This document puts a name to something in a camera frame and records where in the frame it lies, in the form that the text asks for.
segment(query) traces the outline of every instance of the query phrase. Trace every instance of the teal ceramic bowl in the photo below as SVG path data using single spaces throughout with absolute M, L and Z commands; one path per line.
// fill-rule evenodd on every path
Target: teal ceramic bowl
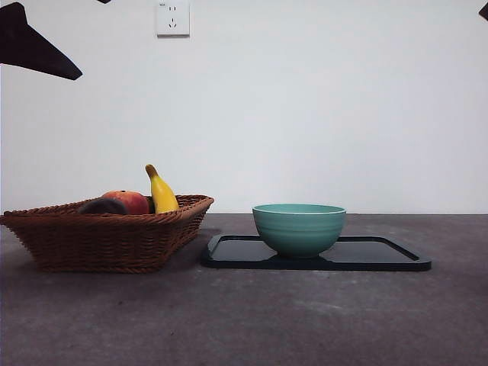
M 329 249 L 344 226 L 345 209 L 321 204 L 263 204 L 252 208 L 261 239 L 279 255 L 312 258 Z

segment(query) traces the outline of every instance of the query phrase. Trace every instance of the brown wicker basket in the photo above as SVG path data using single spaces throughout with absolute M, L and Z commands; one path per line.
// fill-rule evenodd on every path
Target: brown wicker basket
M 8 227 L 41 271 L 147 273 L 194 239 L 213 198 L 176 196 L 179 210 L 147 215 L 80 214 L 80 201 L 5 211 Z

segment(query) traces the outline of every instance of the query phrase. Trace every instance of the yellow banana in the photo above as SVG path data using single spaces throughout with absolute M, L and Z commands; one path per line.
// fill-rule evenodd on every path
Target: yellow banana
M 154 209 L 157 214 L 177 210 L 179 208 L 175 194 L 165 181 L 159 177 L 156 168 L 146 165 L 146 172 L 151 180 L 151 195 Z

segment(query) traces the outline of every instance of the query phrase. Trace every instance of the wall socket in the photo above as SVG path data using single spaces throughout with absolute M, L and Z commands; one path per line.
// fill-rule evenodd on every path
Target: wall socket
M 156 6 L 158 37 L 190 36 L 190 0 L 161 0 Z

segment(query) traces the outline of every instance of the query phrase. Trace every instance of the black tray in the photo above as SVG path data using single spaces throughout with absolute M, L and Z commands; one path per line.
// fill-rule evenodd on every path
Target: black tray
M 279 256 L 259 236 L 217 235 L 201 254 L 211 268 L 308 269 L 324 271 L 428 271 L 430 258 L 379 236 L 341 236 L 315 258 Z

